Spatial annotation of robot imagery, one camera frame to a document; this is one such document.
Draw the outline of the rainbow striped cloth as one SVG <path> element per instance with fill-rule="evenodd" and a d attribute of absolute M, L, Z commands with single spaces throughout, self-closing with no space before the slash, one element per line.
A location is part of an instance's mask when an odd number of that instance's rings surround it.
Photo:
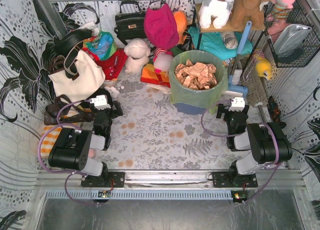
<path fill-rule="evenodd" d="M 146 64 L 141 73 L 140 81 L 160 86 L 170 86 L 169 76 L 167 72 L 157 73 L 153 64 Z"/>

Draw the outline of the wooden metal shelf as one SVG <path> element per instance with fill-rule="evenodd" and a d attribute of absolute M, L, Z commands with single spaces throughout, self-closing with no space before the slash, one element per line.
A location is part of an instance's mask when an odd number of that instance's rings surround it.
<path fill-rule="evenodd" d="M 227 24 L 222 27 L 221 29 L 216 29 L 214 26 L 210 26 L 207 29 L 202 29 L 201 26 L 199 25 L 200 22 L 200 9 L 201 9 L 201 4 L 195 4 L 195 9 L 193 13 L 193 19 L 192 19 L 192 25 L 194 25 L 198 32 L 198 38 L 197 38 L 197 44 L 193 42 L 195 48 L 197 50 L 200 49 L 201 45 L 201 40 L 203 34 L 206 33 L 212 33 L 212 32 L 241 32 L 243 36 L 248 36 L 250 30 L 253 31 L 264 31 L 265 26 L 253 26 L 252 22 L 250 21 L 250 17 L 245 16 L 241 22 L 241 24 L 238 27 L 234 27 L 231 24 L 231 19 L 228 20 Z"/>

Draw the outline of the cream plush sheep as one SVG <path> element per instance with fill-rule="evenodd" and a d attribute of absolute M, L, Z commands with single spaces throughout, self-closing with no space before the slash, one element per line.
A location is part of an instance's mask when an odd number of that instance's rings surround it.
<path fill-rule="evenodd" d="M 133 39 L 125 46 L 124 53 L 127 55 L 124 65 L 125 72 L 138 74 L 149 62 L 151 49 L 145 40 Z"/>

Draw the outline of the teal folded cloth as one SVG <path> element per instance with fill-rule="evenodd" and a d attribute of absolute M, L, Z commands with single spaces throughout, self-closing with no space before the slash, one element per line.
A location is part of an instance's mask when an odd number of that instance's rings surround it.
<path fill-rule="evenodd" d="M 188 32 L 192 37 L 194 45 L 197 46 L 199 39 L 199 30 L 195 27 L 190 27 Z M 238 40 L 238 42 L 240 42 L 242 33 L 235 32 L 235 37 Z M 253 44 L 247 39 L 241 54 L 250 54 L 252 49 Z M 227 49 L 225 47 L 219 32 L 203 33 L 200 41 L 199 50 L 209 52 L 222 61 L 234 58 L 237 54 L 237 48 Z"/>

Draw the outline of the red cloth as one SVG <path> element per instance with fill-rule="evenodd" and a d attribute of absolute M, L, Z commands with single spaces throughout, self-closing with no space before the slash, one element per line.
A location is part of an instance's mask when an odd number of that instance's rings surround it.
<path fill-rule="evenodd" d="M 103 61 L 99 61 L 98 57 L 91 52 L 89 52 L 89 55 L 102 68 L 106 80 L 116 80 L 128 58 L 122 48 L 117 49 L 112 56 Z"/>

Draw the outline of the blue floor sweeper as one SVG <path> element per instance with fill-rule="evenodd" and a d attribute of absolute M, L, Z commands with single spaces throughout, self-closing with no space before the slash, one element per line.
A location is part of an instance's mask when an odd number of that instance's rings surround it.
<path fill-rule="evenodd" d="M 252 22 L 248 21 L 238 44 L 234 64 L 228 76 L 228 90 L 225 91 L 225 95 L 233 97 L 246 97 L 248 94 L 248 88 L 246 86 L 239 85 L 243 72 L 242 66 L 240 66 L 240 56 L 242 55 L 251 27 Z"/>

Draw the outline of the white plush dog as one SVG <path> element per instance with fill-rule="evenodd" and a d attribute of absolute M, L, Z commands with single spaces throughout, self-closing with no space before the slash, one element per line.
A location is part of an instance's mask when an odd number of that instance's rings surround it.
<path fill-rule="evenodd" d="M 200 27 L 223 28 L 229 20 L 234 2 L 235 0 L 204 0 L 199 11 Z"/>

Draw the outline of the crumpled brown paper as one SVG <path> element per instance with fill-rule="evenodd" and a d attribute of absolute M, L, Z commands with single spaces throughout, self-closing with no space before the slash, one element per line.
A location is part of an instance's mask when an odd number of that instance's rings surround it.
<path fill-rule="evenodd" d="M 192 90 L 208 90 L 218 84 L 214 64 L 204 64 L 187 60 L 185 64 L 178 64 L 174 70 L 177 80 Z"/>

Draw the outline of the black leather handbag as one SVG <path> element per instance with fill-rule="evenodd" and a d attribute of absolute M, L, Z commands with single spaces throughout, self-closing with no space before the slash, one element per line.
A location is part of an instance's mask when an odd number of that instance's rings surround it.
<path fill-rule="evenodd" d="M 136 5 L 137 11 L 134 13 L 123 14 L 122 6 Z M 127 40 L 146 39 L 144 28 L 146 13 L 139 7 L 136 1 L 123 1 L 120 4 L 120 11 L 115 16 L 115 28 L 117 38 L 126 46 Z"/>

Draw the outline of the yellow plush duck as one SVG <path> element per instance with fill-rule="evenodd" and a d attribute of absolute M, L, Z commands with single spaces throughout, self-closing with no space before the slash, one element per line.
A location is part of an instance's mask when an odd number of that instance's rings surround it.
<path fill-rule="evenodd" d="M 264 53 L 255 51 L 253 57 L 258 76 L 263 77 L 266 80 L 270 80 L 272 76 L 272 66 L 271 63 L 265 58 Z"/>

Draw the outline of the metal pole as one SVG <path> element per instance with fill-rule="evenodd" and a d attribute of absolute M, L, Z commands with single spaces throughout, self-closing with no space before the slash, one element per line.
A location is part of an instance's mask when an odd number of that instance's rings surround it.
<path fill-rule="evenodd" d="M 256 97 L 255 106 L 257 107 L 263 123 L 271 122 L 270 113 L 268 110 L 268 94 L 266 92 L 266 86 L 264 78 L 256 76 L 254 80 L 254 94 Z"/>

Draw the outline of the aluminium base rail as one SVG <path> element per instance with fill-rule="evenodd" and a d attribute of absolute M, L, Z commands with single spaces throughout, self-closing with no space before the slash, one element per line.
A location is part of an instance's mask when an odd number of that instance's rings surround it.
<path fill-rule="evenodd" d="M 252 195 L 259 189 L 304 190 L 299 170 L 280 169 L 276 173 L 261 170 L 251 181 L 230 183 L 227 174 L 213 170 L 110 170 L 113 182 L 107 186 L 90 183 L 79 175 L 53 174 L 41 171 L 36 188 L 47 197 L 76 200 L 109 199 L 187 199 L 233 200 L 241 194 Z"/>

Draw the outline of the orange checkered towel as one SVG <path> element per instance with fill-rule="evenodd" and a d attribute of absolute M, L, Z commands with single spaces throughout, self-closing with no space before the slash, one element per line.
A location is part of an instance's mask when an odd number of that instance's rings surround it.
<path fill-rule="evenodd" d="M 72 129 L 76 129 L 76 128 L 80 128 L 80 123 L 71 123 L 72 125 L 76 126 L 76 127 L 72 127 L 72 126 L 62 126 L 62 127 L 66 127 L 66 128 L 72 128 Z M 43 125 L 41 128 L 40 128 L 40 138 L 43 137 L 43 135 L 51 130 L 53 127 L 55 127 L 55 125 Z M 58 127 L 56 129 L 54 129 L 53 131 L 51 131 L 45 138 L 44 140 L 42 141 L 42 145 L 40 147 L 40 155 L 41 155 L 41 158 L 47 158 L 49 156 L 49 153 L 55 143 L 55 141 L 57 140 L 61 130 L 62 130 L 62 127 Z"/>

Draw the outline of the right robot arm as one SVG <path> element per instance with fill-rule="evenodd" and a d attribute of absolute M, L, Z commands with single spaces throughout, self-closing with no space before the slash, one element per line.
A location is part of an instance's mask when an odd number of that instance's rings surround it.
<path fill-rule="evenodd" d="M 218 104 L 216 118 L 223 117 L 227 125 L 226 144 L 232 151 L 248 151 L 234 161 L 228 171 L 212 174 L 213 186 L 258 187 L 256 171 L 279 166 L 292 158 L 293 149 L 276 122 L 247 123 L 249 105 L 236 107 L 234 103 Z"/>

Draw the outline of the cream canvas tote bag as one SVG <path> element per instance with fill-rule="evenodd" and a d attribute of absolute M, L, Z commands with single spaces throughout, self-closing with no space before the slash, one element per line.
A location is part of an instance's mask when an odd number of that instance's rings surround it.
<path fill-rule="evenodd" d="M 65 95 L 72 102 L 85 100 L 97 91 L 105 81 L 105 74 L 100 66 L 83 50 L 75 59 L 77 73 L 68 78 L 66 70 L 58 70 L 49 74 L 55 95 Z"/>

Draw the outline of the brown teddy bear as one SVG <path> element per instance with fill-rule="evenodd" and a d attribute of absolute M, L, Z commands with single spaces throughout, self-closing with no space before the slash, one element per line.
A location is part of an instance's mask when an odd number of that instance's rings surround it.
<path fill-rule="evenodd" d="M 271 0 L 235 0 L 230 16 L 230 24 L 233 28 L 239 29 L 245 20 L 251 21 L 251 24 L 256 30 L 263 30 L 264 13 L 263 4 Z"/>

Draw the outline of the grey sneaker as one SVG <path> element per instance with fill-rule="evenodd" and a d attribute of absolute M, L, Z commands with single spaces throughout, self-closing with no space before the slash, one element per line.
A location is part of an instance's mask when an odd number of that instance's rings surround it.
<path fill-rule="evenodd" d="M 220 37 L 227 49 L 233 50 L 238 47 L 238 41 L 234 32 L 221 32 Z"/>

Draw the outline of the pink white plush toy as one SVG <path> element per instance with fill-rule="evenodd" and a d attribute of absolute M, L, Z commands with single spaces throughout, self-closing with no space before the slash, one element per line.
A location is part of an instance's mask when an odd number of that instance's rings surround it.
<path fill-rule="evenodd" d="M 174 58 L 173 52 L 170 50 L 156 48 L 153 52 L 153 66 L 156 73 L 167 72 L 170 68 L 172 59 Z"/>

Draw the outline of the colorful patterned bag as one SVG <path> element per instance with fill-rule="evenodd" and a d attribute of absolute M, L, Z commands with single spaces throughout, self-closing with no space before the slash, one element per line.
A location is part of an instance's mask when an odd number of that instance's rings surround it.
<path fill-rule="evenodd" d="M 117 45 L 111 33 L 101 31 L 97 36 L 84 40 L 82 50 L 95 61 L 105 61 L 116 52 Z"/>

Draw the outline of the green trash bag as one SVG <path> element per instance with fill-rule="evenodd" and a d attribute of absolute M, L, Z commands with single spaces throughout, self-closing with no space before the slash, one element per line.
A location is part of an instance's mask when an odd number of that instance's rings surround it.
<path fill-rule="evenodd" d="M 197 115 L 228 89 L 228 71 L 215 55 L 191 50 L 175 56 L 168 71 L 170 102 L 179 112 Z"/>

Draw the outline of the brown patterned bag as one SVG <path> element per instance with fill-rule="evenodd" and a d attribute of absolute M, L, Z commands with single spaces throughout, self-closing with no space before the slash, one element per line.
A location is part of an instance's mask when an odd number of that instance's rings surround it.
<path fill-rule="evenodd" d="M 75 103 L 66 96 L 60 95 L 45 107 L 44 125 L 60 123 L 92 122 L 95 114 L 86 100 Z"/>

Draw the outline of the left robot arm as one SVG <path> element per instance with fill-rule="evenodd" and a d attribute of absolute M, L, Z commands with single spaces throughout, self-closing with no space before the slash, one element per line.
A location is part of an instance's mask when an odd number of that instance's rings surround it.
<path fill-rule="evenodd" d="M 120 103 L 114 101 L 110 107 L 96 112 L 92 130 L 63 128 L 49 153 L 49 165 L 83 173 L 81 186 L 85 188 L 123 187 L 124 172 L 109 171 L 106 163 L 90 156 L 90 150 L 105 151 L 109 148 L 113 119 L 122 115 Z"/>

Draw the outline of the blue trash bin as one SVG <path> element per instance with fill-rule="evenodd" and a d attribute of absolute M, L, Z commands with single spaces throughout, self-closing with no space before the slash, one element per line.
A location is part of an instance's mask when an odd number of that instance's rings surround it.
<path fill-rule="evenodd" d="M 187 115 L 199 115 L 202 114 L 206 108 L 197 107 L 193 105 L 189 105 L 186 103 L 174 103 L 173 104 L 178 112 L 187 114 Z"/>

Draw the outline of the orange plush toy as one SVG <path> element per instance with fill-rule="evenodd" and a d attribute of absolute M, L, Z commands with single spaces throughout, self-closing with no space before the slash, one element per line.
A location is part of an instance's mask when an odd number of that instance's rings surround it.
<path fill-rule="evenodd" d="M 173 12 L 173 17 L 176 22 L 177 32 L 179 36 L 178 45 L 182 45 L 187 38 L 187 35 L 185 34 L 185 31 L 187 29 L 187 22 L 188 22 L 187 17 L 185 13 L 181 11 Z"/>

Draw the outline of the silver foil pouch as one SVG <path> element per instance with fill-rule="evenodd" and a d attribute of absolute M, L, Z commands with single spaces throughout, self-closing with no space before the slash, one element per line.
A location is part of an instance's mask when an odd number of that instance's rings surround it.
<path fill-rule="evenodd" d="M 287 26 L 273 44 L 277 55 L 296 49 L 312 31 L 312 27 L 291 24 Z"/>

